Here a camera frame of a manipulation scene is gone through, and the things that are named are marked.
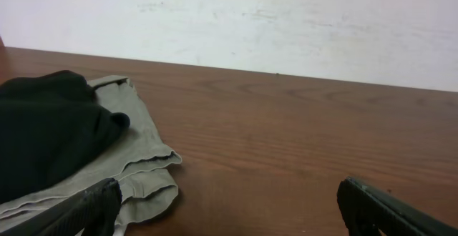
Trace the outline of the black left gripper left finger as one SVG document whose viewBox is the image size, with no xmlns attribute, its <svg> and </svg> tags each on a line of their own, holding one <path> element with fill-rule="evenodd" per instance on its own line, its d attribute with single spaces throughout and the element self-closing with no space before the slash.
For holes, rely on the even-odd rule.
<svg viewBox="0 0 458 236">
<path fill-rule="evenodd" d="M 107 178 L 1 236 L 112 236 L 121 203 L 119 182 Z"/>
</svg>

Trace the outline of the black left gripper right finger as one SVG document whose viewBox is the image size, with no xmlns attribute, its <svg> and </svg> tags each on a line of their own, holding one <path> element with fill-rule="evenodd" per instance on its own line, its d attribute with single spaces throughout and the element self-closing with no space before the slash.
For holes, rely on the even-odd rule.
<svg viewBox="0 0 458 236">
<path fill-rule="evenodd" d="M 457 236 L 457 228 L 353 177 L 340 182 L 336 196 L 350 236 Z"/>
</svg>

